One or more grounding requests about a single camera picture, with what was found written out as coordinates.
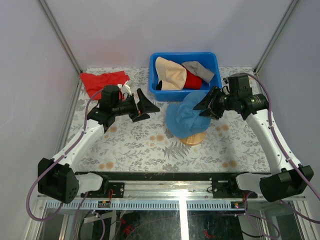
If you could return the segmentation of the blue bucket hat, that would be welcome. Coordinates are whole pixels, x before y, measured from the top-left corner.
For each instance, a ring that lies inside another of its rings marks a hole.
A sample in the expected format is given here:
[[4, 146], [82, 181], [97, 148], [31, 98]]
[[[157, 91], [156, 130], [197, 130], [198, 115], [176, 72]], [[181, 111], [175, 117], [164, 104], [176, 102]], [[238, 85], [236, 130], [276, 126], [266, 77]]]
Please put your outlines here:
[[182, 102], [168, 105], [165, 114], [165, 124], [175, 137], [184, 139], [205, 132], [211, 119], [200, 116], [200, 110], [194, 107], [206, 96], [202, 91], [189, 93]]

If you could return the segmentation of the wooden hat stand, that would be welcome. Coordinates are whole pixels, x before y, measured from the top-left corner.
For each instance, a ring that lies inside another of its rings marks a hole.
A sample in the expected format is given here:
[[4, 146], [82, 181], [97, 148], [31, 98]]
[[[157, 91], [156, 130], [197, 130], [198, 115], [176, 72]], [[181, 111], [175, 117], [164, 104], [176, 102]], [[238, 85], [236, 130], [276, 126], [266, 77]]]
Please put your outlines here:
[[196, 146], [201, 144], [206, 137], [206, 132], [196, 133], [186, 138], [179, 138], [180, 142], [187, 146]]

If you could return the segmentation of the grey hat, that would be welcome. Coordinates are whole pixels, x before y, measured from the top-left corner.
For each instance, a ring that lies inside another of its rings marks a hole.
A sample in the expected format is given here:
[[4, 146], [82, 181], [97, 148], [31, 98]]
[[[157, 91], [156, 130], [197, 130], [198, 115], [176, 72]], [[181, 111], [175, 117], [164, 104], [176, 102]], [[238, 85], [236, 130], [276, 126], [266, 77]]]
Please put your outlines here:
[[207, 84], [209, 84], [215, 76], [215, 74], [211, 70], [205, 68], [198, 61], [186, 61], [183, 62], [181, 65], [185, 67], [193, 75], [200, 77]]

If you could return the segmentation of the blue plastic bin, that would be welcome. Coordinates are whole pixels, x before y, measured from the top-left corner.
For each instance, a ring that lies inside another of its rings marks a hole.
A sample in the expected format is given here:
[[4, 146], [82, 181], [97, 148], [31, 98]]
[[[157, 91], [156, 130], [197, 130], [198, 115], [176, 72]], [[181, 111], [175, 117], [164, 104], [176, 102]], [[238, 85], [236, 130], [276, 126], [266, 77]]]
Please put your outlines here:
[[157, 52], [149, 61], [149, 91], [160, 102], [179, 102], [192, 92], [222, 88], [212, 52]]

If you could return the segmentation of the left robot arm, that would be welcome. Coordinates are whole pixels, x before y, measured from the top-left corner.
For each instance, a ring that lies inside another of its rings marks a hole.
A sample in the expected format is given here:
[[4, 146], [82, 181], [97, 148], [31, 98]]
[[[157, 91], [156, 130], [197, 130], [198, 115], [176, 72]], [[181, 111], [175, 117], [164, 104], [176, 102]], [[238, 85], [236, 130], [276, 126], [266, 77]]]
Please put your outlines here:
[[116, 85], [106, 85], [96, 92], [100, 99], [92, 109], [85, 109], [82, 129], [52, 158], [43, 158], [37, 167], [37, 190], [64, 204], [71, 203], [81, 194], [105, 197], [109, 194], [108, 176], [94, 171], [76, 174], [77, 166], [92, 145], [102, 137], [115, 122], [116, 117], [127, 115], [132, 122], [150, 118], [160, 109], [139, 88], [139, 101], [134, 94], [122, 93]]

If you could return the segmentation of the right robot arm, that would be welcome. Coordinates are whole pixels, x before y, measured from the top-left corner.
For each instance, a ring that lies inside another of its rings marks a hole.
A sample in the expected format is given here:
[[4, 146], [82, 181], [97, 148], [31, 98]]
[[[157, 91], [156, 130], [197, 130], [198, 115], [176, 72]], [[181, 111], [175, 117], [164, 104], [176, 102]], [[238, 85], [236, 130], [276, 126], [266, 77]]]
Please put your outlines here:
[[253, 130], [267, 158], [270, 174], [259, 175], [250, 172], [239, 173], [228, 184], [228, 192], [240, 197], [245, 191], [260, 193], [268, 202], [302, 194], [311, 186], [314, 171], [309, 165], [302, 165], [283, 138], [272, 112], [269, 95], [253, 94], [249, 73], [235, 73], [227, 78], [229, 93], [214, 86], [194, 107], [202, 117], [218, 120], [225, 111], [241, 115]]

